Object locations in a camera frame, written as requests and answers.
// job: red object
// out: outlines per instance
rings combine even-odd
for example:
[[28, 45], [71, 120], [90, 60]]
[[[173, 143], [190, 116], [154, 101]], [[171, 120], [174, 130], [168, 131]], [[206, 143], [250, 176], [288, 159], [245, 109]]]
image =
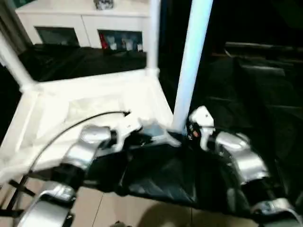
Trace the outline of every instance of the red object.
[[100, 40], [101, 40], [102, 49], [104, 49], [104, 50], [108, 49], [109, 46], [108, 46], [103, 34], [100, 34]]

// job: white metal tube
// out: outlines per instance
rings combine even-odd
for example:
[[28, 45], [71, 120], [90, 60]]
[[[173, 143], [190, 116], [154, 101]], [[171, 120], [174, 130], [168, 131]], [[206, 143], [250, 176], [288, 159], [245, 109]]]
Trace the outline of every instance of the white metal tube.
[[150, 0], [149, 43], [147, 52], [147, 68], [158, 68], [159, 20], [161, 0]]
[[172, 128], [185, 127], [199, 68], [213, 0], [193, 0], [190, 10]]
[[32, 87], [35, 81], [30, 77], [24, 65], [19, 60], [18, 56], [11, 48], [10, 44], [5, 40], [4, 35], [0, 31], [0, 58], [10, 73], [20, 86], [20, 90], [24, 91]]

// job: floor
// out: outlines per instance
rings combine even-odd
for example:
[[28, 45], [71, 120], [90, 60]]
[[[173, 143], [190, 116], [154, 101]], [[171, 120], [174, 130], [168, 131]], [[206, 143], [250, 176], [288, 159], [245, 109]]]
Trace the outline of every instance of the floor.
[[[38, 192], [43, 181], [30, 179], [27, 187]], [[4, 185], [0, 202], [5, 208], [13, 191]], [[31, 197], [25, 195], [20, 204], [26, 208]], [[110, 227], [118, 220], [132, 227], [257, 227], [252, 220], [194, 210], [133, 196], [119, 197], [114, 193], [81, 188], [72, 209], [75, 219], [72, 227]], [[11, 218], [0, 218], [0, 227], [12, 226]]]

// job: shelf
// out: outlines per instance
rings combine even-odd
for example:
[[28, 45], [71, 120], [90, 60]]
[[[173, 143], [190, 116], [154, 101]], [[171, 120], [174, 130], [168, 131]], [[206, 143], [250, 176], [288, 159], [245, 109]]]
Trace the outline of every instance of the shelf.
[[35, 0], [16, 9], [18, 14], [80, 14], [148, 17], [149, 0], [114, 0], [114, 8], [96, 10], [93, 0]]

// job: white tray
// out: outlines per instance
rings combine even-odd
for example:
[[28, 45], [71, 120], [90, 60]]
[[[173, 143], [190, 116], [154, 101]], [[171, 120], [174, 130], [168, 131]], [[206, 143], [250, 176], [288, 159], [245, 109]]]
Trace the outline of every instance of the white tray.
[[[168, 127], [172, 122], [172, 112], [157, 73], [152, 70], [35, 85], [22, 95], [0, 147], [0, 184], [25, 174], [41, 148], [64, 128], [98, 113], [120, 110], [129, 110], [146, 120], [156, 119]], [[85, 124], [114, 126], [121, 117], [121, 114], [111, 114]], [[35, 170], [58, 165], [82, 127], [70, 130], [48, 148]]]

